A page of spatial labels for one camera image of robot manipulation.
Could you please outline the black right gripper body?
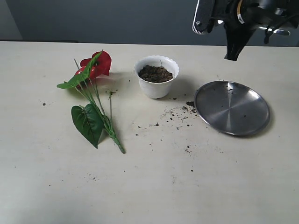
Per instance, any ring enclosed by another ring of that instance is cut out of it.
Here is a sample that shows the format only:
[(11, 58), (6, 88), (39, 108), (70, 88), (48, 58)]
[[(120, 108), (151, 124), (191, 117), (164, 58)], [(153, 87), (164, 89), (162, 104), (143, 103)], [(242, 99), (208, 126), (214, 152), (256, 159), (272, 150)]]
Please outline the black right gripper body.
[(241, 28), (254, 30), (259, 27), (257, 16), (258, 0), (208, 0), (206, 2), (206, 31), (212, 32), (218, 21), (235, 31)]

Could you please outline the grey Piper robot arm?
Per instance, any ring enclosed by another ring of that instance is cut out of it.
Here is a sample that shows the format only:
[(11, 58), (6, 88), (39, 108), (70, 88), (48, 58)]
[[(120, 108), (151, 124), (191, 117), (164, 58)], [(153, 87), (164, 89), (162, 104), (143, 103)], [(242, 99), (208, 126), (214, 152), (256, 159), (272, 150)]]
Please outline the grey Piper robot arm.
[(236, 61), (259, 28), (268, 44), (276, 30), (299, 27), (297, 0), (213, 0), (211, 18), (224, 21), (227, 38), (225, 59)]

